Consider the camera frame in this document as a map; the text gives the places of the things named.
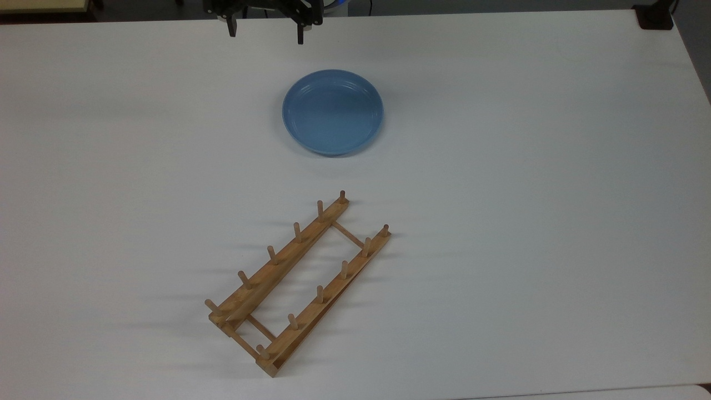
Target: blue plate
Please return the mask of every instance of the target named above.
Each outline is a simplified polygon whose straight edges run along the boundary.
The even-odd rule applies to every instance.
[[[282,106],[289,134],[305,148],[337,156],[362,149],[383,123],[383,101],[367,80],[344,70],[299,79]]]

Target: wooden peg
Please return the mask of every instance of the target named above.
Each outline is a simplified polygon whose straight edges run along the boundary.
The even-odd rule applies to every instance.
[[[260,356],[262,356],[263,359],[269,359],[269,353],[267,352],[267,349],[264,348],[261,344],[257,345],[257,352],[260,353]]]
[[[316,302],[318,304],[324,303],[324,287],[321,285],[316,286]]]
[[[269,253],[269,258],[272,259],[272,265],[279,265],[279,260],[277,260],[277,254],[274,252],[274,248],[267,246],[267,252]]]
[[[365,238],[365,243],[363,244],[363,251],[360,253],[363,257],[368,257],[368,251],[370,251],[370,238]]]
[[[237,276],[239,276],[242,280],[242,285],[245,287],[245,289],[249,290],[252,288],[252,284],[250,283],[250,280],[247,279],[247,276],[245,275],[244,271],[238,272]]]
[[[294,236],[296,236],[296,242],[301,243],[301,229],[298,222],[294,222]]]
[[[293,330],[299,329],[299,324],[296,323],[296,318],[294,314],[289,314],[289,326],[291,326]]]
[[[324,222],[324,203],[318,200],[316,206],[319,208],[319,222]]]
[[[210,300],[210,299],[205,300],[205,305],[207,305],[208,308],[209,308],[210,310],[212,310],[212,312],[215,313],[215,315],[217,315],[218,317],[222,317],[222,315],[223,315],[222,310],[220,310],[220,309],[218,308],[218,306],[215,305],[215,303],[214,303],[212,300]]]
[[[348,261],[343,260],[341,263],[341,279],[346,279],[348,277]]]

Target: white table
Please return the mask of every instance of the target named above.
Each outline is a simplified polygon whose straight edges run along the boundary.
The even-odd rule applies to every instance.
[[[711,381],[711,108],[632,11],[0,26],[5,399],[448,399]],[[373,145],[280,117],[370,80]],[[276,379],[207,320],[345,189],[395,234]],[[280,332],[355,248],[329,232]],[[265,340],[247,332],[252,345]]]
[[[711,394],[699,386],[585,391],[582,393],[519,396],[515,400],[709,400]]]

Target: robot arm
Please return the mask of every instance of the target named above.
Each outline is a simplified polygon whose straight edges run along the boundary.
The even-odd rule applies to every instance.
[[[296,22],[299,44],[304,44],[304,28],[324,22],[324,0],[203,0],[203,10],[225,19],[232,37],[237,35],[237,13],[245,7],[281,11]]]

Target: floor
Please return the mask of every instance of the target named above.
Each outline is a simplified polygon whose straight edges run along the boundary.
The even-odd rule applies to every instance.
[[[104,0],[103,10],[95,10],[98,21],[163,21],[214,18],[205,14],[202,0]],[[630,9],[651,0],[373,0],[373,15],[460,14],[512,11],[558,11]],[[351,0],[351,16],[368,15],[369,0]],[[264,18],[263,11],[250,9],[248,18]],[[276,11],[270,18],[282,17]],[[680,0],[674,14],[679,32],[711,101],[711,0]]]

